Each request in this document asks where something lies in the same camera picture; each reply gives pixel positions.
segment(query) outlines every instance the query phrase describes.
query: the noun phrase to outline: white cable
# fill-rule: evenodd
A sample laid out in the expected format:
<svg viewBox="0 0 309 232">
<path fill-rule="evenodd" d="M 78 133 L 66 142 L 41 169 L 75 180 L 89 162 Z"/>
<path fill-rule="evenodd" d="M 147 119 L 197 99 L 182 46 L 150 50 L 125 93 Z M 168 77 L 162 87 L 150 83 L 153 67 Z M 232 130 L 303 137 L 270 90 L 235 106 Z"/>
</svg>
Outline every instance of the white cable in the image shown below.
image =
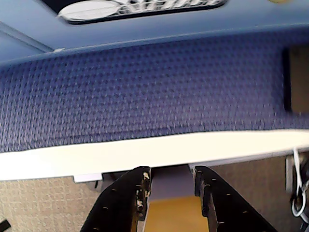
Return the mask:
<svg viewBox="0 0 309 232">
<path fill-rule="evenodd" d="M 303 204 L 300 208 L 299 211 L 297 211 L 295 209 L 295 199 L 293 199 L 292 201 L 292 214 L 295 216 L 295 217 L 299 217 L 301 216 L 301 218 L 303 220 L 308 220 L 307 216 L 305 216 L 303 214 L 304 210 L 305 210 L 305 207 L 306 207 L 306 201 L 307 201 L 307 197 L 306 197 L 306 191 L 305 191 L 305 188 L 307 187 L 306 185 L 308 185 L 309 183 L 307 182 L 303 188 L 302 186 L 302 180 L 301 180 L 301 176 L 300 176 L 300 161 L 299 161 L 299 153 L 298 153 L 298 150 L 296 147 L 294 147 L 293 149 L 293 157 L 294 157 L 294 163 L 295 163 L 295 170 L 296 170 L 296 197 L 298 196 L 298 193 L 299 193 L 299 190 L 301 190 L 301 193 L 302 193 L 302 201 L 303 201 Z"/>
<path fill-rule="evenodd" d="M 300 208 L 300 210 L 299 211 L 297 211 L 296 209 L 295 209 L 295 199 L 293 199 L 293 201 L 292 201 L 292 214 L 294 215 L 294 217 L 299 217 L 299 216 L 301 216 L 301 214 L 304 212 L 304 210 L 305 210 L 305 207 L 306 207 L 306 200 L 307 200 L 307 198 L 306 198 L 306 193 L 305 192 L 302 192 L 302 198 L 303 198 L 303 204 L 302 204 L 302 206 L 301 206 L 301 208 Z"/>
<path fill-rule="evenodd" d="M 307 215 L 305 213 L 302 213 L 300 215 L 301 219 L 303 219 L 303 221 L 307 224 L 309 224 L 309 218 L 307 217 Z"/>
<path fill-rule="evenodd" d="M 298 196 L 299 189 L 302 188 L 303 183 L 301 181 L 300 176 L 300 161 L 299 161 L 299 153 L 296 147 L 293 149 L 293 157 L 294 157 L 294 163 L 295 163 L 295 170 L 296 170 L 296 195 Z"/>
</svg>

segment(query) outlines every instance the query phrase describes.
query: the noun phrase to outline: yellow surface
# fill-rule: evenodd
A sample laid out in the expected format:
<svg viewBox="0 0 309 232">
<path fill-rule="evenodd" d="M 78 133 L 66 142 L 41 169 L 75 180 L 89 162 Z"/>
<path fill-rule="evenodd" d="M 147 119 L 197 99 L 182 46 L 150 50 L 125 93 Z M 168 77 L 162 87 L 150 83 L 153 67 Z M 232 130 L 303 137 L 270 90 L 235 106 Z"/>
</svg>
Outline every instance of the yellow surface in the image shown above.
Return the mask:
<svg viewBox="0 0 309 232">
<path fill-rule="evenodd" d="M 200 199 L 186 197 L 151 202 L 145 232 L 208 232 Z"/>
</svg>

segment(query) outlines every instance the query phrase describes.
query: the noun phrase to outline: blue fabric panel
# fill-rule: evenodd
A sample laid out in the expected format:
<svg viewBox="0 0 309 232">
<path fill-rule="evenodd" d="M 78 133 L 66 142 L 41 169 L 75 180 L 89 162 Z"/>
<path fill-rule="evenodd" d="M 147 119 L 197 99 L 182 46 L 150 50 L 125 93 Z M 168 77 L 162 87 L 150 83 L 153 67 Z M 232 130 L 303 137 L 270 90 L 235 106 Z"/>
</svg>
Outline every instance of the blue fabric panel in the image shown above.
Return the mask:
<svg viewBox="0 0 309 232">
<path fill-rule="evenodd" d="M 309 29 L 47 58 L 0 68 L 0 151 L 197 131 L 309 129 L 283 107 L 282 51 Z"/>
</svg>

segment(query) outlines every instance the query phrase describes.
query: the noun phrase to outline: black object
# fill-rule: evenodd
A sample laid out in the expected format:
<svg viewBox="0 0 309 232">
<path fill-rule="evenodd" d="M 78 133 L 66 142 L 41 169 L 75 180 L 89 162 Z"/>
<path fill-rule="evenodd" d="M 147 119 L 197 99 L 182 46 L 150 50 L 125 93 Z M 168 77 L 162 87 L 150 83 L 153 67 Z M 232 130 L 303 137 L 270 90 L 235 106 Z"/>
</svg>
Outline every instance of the black object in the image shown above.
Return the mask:
<svg viewBox="0 0 309 232">
<path fill-rule="evenodd" d="M 210 232 L 276 232 L 242 196 L 216 172 L 195 167 L 195 195 L 201 199 L 202 215 Z"/>
<path fill-rule="evenodd" d="M 122 175 L 100 194 L 80 231 L 135 232 L 145 220 L 150 183 L 149 167 Z"/>
<path fill-rule="evenodd" d="M 150 185 L 149 167 L 122 175 L 98 197 L 81 232 L 136 232 L 137 221 L 145 220 Z M 195 167 L 195 195 L 210 232 L 277 232 L 210 168 Z"/>
<path fill-rule="evenodd" d="M 0 222 L 0 232 L 5 232 L 10 227 L 11 225 L 8 222 L 8 220 L 4 220 L 3 222 Z"/>
<path fill-rule="evenodd" d="M 285 49 L 283 68 L 285 110 L 309 113 L 309 45 Z"/>
</svg>

